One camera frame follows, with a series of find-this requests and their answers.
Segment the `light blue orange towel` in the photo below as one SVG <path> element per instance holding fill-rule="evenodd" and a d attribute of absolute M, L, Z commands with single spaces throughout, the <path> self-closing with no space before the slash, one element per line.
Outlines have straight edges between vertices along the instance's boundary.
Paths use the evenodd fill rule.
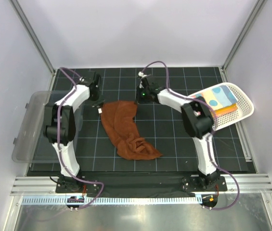
<path fill-rule="evenodd" d="M 219 110 L 237 103 L 237 98 L 226 85 L 213 87 L 200 93 L 194 94 L 192 98 L 203 97 L 205 102 L 214 110 Z"/>

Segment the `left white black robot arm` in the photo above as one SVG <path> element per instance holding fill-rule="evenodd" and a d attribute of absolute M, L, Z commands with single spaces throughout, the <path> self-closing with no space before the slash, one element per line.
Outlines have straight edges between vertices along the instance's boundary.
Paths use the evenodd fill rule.
<path fill-rule="evenodd" d="M 71 81 L 73 87 L 62 99 L 45 105 L 43 135 L 52 144 L 60 163 L 61 174 L 55 181 L 57 188 L 60 191 L 77 193 L 88 182 L 81 176 L 74 149 L 75 111 L 88 100 L 92 102 L 93 108 L 101 112 L 104 103 L 99 88 L 101 75 L 94 71 L 87 71 L 82 77 L 69 68 L 61 67 L 59 70 Z"/>

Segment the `dark brown towel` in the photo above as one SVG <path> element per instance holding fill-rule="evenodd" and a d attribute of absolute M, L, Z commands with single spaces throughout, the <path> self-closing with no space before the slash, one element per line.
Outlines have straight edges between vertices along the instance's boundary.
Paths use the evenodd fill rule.
<path fill-rule="evenodd" d="M 134 122 L 138 106 L 133 101 L 105 103 L 101 122 L 117 154 L 126 160 L 153 160 L 162 156 L 151 143 L 141 137 Z"/>

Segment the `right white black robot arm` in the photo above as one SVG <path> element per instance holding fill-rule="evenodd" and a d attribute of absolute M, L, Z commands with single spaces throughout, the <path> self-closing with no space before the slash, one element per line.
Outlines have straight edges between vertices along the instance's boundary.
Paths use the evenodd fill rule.
<path fill-rule="evenodd" d="M 160 86 L 152 75 L 138 73 L 140 80 L 136 88 L 136 102 L 155 102 L 181 113 L 183 127 L 194 141 L 198 158 L 198 184 L 202 190 L 216 188 L 220 170 L 215 161 L 212 134 L 215 119 L 202 96 L 191 98 Z"/>

